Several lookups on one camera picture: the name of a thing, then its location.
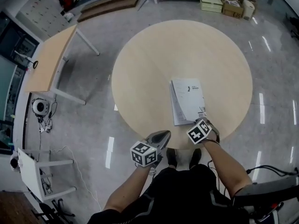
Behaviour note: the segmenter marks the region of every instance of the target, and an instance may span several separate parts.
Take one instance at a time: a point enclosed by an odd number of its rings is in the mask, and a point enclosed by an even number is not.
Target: white cabinet
[[[28,0],[16,18],[44,41],[68,27],[67,20],[48,0]]]

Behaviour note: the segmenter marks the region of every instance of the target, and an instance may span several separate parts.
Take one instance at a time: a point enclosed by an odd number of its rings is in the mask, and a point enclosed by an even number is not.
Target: shoe
[[[191,161],[189,163],[189,169],[191,169],[191,167],[194,166],[194,165],[198,165],[200,159],[201,159],[201,149],[197,148],[193,152]]]
[[[177,152],[174,148],[167,148],[166,150],[166,157],[168,160],[168,165],[173,165],[177,168],[178,162],[177,162]]]

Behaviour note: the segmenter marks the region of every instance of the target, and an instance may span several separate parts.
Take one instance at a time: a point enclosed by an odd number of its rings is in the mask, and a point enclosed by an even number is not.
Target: black shirt
[[[247,211],[230,206],[216,188],[216,177],[207,166],[188,171],[162,170],[150,187],[122,213],[105,210],[88,224],[114,223],[249,223]]]

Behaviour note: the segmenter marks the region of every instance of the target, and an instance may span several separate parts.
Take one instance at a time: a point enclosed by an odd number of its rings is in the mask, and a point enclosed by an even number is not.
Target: book
[[[205,101],[198,79],[172,79],[170,93],[175,126],[194,124],[198,118],[206,117]]]

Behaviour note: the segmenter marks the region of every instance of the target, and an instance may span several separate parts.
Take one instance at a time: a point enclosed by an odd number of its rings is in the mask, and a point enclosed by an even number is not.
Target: gray marble floor
[[[103,208],[109,195],[134,170],[129,148],[140,138],[114,110],[111,74],[117,55],[131,37],[146,27],[161,21],[186,19],[203,22],[229,36],[244,53],[251,69],[253,96],[248,114],[221,146],[246,169],[260,163],[293,170],[299,163],[296,125],[299,118],[293,108],[293,103],[299,102],[299,44],[286,28],[285,12],[292,15],[282,0],[258,0],[254,20],[246,21],[201,11],[194,0],[164,0],[157,5],[148,0],[139,11],[122,10],[80,23],[80,30],[101,55],[94,56],[79,39],[74,39],[59,88],[87,103],[83,106],[57,97],[54,127],[50,134],[42,133],[42,149],[58,150],[67,145],[87,187],[94,197],[98,196]],[[109,137],[114,138],[110,161],[107,159]],[[39,147],[38,123],[29,111],[26,148],[34,147]],[[180,169],[186,168],[190,151],[181,151],[179,157]],[[65,148],[50,158],[73,157]],[[203,150],[201,163],[206,164],[209,159]],[[166,163],[164,158],[158,171]],[[76,165],[52,168],[51,172],[53,189],[61,189],[66,184],[78,188],[63,199],[66,208],[76,214],[75,221],[86,223],[91,214],[99,211],[99,206],[85,189]],[[266,182],[278,177],[268,170],[260,170],[254,178],[256,182]],[[279,212],[281,223],[289,223],[298,209],[296,200],[286,202]]]

